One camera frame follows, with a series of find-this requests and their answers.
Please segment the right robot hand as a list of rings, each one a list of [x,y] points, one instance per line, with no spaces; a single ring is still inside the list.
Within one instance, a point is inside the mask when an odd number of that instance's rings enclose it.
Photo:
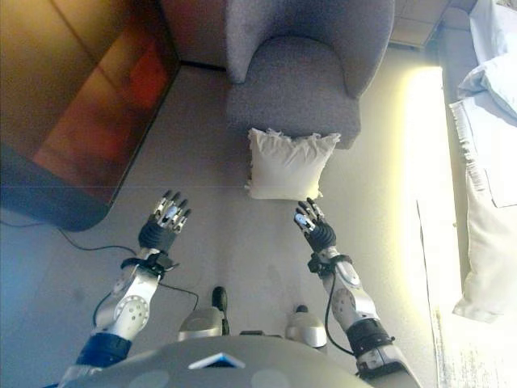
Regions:
[[[299,201],[293,218],[315,254],[336,246],[336,234],[318,204],[311,198]]]

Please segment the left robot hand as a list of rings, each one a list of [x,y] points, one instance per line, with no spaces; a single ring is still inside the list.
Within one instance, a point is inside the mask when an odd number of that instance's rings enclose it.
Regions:
[[[157,202],[138,235],[141,248],[168,251],[191,214],[181,192],[167,191]]]

